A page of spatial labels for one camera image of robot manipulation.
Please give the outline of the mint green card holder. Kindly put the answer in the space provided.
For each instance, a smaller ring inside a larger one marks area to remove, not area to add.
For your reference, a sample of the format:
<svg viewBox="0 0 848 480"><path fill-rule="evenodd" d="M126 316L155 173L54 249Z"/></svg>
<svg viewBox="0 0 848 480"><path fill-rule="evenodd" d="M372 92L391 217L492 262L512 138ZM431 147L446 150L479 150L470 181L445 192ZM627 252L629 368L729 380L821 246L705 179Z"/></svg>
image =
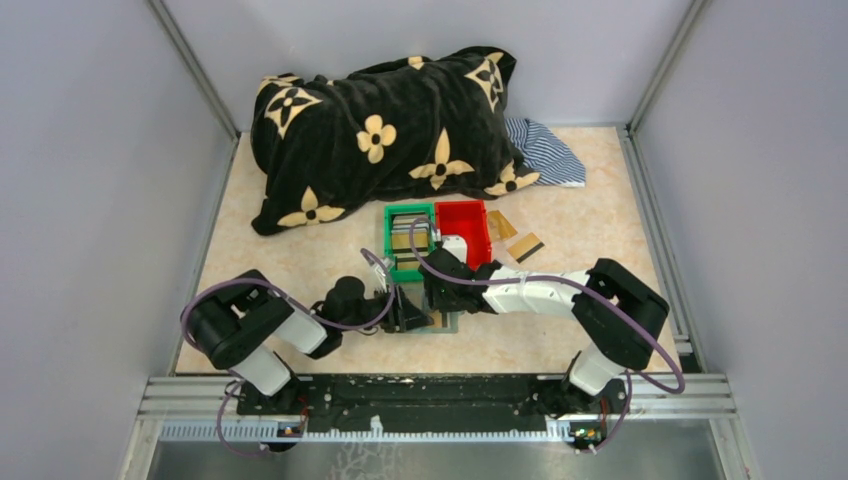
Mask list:
<svg viewBox="0 0 848 480"><path fill-rule="evenodd" d="M459 331L459 313L441 312L431 307L423 290L405 290L406 298L428 316L430 323L417 328L405 328L403 334L455 334Z"/></svg>

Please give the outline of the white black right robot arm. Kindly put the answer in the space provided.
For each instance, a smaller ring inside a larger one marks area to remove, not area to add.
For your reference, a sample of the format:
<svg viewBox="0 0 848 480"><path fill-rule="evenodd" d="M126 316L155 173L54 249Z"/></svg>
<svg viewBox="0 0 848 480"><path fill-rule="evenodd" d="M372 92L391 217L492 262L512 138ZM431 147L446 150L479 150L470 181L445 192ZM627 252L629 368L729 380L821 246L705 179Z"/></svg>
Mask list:
<svg viewBox="0 0 848 480"><path fill-rule="evenodd" d="M576 320L590 339L563 385L564 401L576 412L599 403L614 377L648 366L670 313L660 294L609 258L565 274L516 270L498 261L472 269L439 247L423 257L419 272L428 301L438 310Z"/></svg>

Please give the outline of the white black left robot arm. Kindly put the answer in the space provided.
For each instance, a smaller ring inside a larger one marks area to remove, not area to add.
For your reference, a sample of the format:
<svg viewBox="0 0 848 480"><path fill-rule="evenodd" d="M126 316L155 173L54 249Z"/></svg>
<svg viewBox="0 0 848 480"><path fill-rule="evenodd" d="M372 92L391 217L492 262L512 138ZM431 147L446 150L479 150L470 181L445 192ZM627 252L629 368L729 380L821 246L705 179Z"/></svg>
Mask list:
<svg viewBox="0 0 848 480"><path fill-rule="evenodd" d="M275 337L309 358L337 350L348 331L406 333L429 327L433 319L399 286L365 296L364 283L339 278L324 299L301 308L276 290L257 270L222 282L196 297L181 313L185 341L212 366L246 381L277 414L292 411L300 399L295 374L265 346Z"/></svg>

